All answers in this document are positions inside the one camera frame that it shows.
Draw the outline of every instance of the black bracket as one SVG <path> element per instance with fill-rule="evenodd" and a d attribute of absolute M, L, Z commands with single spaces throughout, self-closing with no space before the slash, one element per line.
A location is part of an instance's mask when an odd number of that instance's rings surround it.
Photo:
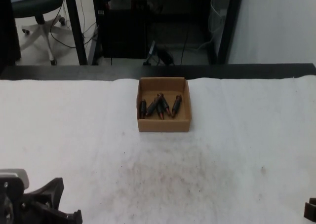
<path fill-rule="evenodd" d="M 309 203 L 305 203 L 304 217 L 316 223 L 316 198 L 310 198 Z"/>

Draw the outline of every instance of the table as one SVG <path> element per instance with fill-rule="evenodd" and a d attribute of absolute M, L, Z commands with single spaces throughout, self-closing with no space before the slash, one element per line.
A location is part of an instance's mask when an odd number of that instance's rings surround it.
<path fill-rule="evenodd" d="M 122 78 L 173 76 L 196 79 L 209 78 L 261 78 L 282 79 L 316 75 L 313 64 L 258 64 L 221 66 L 10 66 L 1 74 L 1 79 L 21 80 L 107 80 Z"/>
<path fill-rule="evenodd" d="M 316 196 L 316 78 L 189 81 L 189 133 L 139 133 L 138 81 L 0 81 L 2 168 L 63 177 L 84 223 L 295 223 Z"/>

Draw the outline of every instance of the black metal frame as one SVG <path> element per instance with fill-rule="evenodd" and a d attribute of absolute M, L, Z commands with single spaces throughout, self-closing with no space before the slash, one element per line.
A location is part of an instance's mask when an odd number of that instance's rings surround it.
<path fill-rule="evenodd" d="M 74 35 L 75 46 L 77 50 L 78 60 L 80 65 L 87 65 L 87 56 L 84 48 L 84 40 L 82 37 L 82 31 L 80 26 L 80 20 L 78 16 L 76 0 L 66 0 L 67 9 L 69 13 L 69 19 L 71 22 L 71 28 Z"/>
<path fill-rule="evenodd" d="M 218 64 L 226 64 L 231 50 L 241 0 L 230 0 L 223 30 L 223 36 L 218 51 Z"/>

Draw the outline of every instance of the white cable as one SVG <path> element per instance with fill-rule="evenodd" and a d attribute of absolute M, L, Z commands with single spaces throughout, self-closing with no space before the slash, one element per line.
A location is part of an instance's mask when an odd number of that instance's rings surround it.
<path fill-rule="evenodd" d="M 205 43 L 203 43 L 202 45 L 200 45 L 199 46 L 199 48 L 198 49 L 193 49 L 193 48 L 189 48 L 189 49 L 191 49 L 191 50 L 196 50 L 196 51 L 199 51 L 199 50 L 201 50 L 204 46 L 207 46 L 208 44 L 211 44 L 212 43 L 212 41 L 213 41 L 213 39 L 214 39 L 214 37 L 215 37 L 215 34 L 222 28 L 222 26 L 223 26 L 223 17 L 216 11 L 216 9 L 214 8 L 214 6 L 213 6 L 213 0 L 211 0 L 211 8 L 212 8 L 212 10 L 221 18 L 221 24 L 220 24 L 220 26 L 216 29 L 216 30 L 211 30 L 211 28 L 210 28 L 210 21 L 211 21 L 211 16 L 212 16 L 212 14 L 210 14 L 209 15 L 209 17 L 208 17 L 208 30 L 210 31 L 210 33 L 212 33 L 213 34 L 213 36 L 212 36 L 212 39 L 210 40 L 210 41 L 208 41 L 208 42 L 205 42 Z"/>

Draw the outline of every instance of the cardboard box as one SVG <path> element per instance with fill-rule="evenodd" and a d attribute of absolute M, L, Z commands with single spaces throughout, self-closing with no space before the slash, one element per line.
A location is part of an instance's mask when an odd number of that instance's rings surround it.
<path fill-rule="evenodd" d="M 140 103 L 143 99 L 147 107 L 154 101 L 158 93 L 163 93 L 170 111 L 177 95 L 182 96 L 181 107 L 174 119 L 164 113 L 161 120 L 155 111 L 150 117 L 140 119 Z M 137 120 L 140 132 L 188 132 L 192 119 L 188 82 L 182 77 L 147 77 L 141 78 L 137 94 Z"/>

